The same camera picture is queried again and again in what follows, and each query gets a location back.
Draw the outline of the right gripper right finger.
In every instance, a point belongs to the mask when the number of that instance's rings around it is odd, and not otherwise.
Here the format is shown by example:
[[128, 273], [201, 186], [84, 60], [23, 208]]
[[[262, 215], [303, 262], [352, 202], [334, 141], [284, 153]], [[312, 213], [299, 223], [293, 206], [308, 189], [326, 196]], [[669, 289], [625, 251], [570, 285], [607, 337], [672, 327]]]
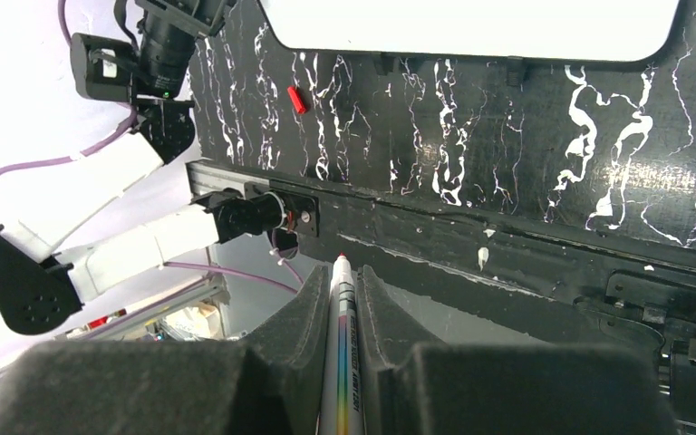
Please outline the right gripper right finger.
[[596, 344], [448, 344], [369, 266], [357, 280], [370, 434], [674, 434], [649, 363]]

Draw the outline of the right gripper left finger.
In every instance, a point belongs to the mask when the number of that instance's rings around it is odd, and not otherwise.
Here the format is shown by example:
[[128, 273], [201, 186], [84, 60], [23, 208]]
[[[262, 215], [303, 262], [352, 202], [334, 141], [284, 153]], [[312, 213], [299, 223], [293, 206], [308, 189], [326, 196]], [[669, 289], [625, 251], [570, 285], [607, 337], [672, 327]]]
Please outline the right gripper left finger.
[[330, 272], [235, 341], [46, 342], [0, 381], [0, 434], [313, 434]]

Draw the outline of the white whiteboard marker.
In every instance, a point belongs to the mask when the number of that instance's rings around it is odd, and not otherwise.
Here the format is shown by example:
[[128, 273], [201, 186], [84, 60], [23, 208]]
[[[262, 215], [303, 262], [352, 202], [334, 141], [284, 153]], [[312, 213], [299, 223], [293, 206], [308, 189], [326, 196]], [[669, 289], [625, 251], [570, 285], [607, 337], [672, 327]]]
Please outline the white whiteboard marker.
[[323, 390], [317, 433], [365, 433], [356, 285], [351, 263], [333, 263], [324, 358]]

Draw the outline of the red marker cap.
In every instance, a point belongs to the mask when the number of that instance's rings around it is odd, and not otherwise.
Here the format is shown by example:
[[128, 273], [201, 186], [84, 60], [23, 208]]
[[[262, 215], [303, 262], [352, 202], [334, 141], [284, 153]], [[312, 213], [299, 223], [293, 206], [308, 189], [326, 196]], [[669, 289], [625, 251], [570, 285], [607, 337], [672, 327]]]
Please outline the red marker cap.
[[295, 113], [303, 115], [308, 112], [308, 104], [297, 86], [289, 86], [287, 88], [287, 95]]

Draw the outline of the white whiteboard black frame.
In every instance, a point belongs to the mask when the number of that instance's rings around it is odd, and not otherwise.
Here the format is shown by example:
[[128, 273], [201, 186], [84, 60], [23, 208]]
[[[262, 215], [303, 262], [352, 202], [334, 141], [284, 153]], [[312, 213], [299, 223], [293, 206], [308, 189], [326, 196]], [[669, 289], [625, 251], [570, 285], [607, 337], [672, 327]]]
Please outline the white whiteboard black frame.
[[293, 50], [634, 63], [667, 42], [679, 1], [262, 1]]

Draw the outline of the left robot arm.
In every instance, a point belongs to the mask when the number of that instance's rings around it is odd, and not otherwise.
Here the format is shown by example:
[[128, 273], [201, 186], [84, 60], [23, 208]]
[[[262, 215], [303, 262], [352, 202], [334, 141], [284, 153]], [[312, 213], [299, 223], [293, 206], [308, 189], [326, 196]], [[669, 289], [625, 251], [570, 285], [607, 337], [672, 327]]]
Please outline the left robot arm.
[[193, 102], [179, 92], [196, 42], [224, 27], [230, 1], [142, 1], [121, 40], [66, 33], [77, 92], [128, 116], [106, 139], [70, 156], [32, 206], [0, 215], [0, 315], [21, 335], [47, 334], [114, 286], [243, 235], [314, 236], [317, 199], [236, 173], [188, 204], [102, 241], [63, 249], [84, 223], [184, 154], [196, 137]]

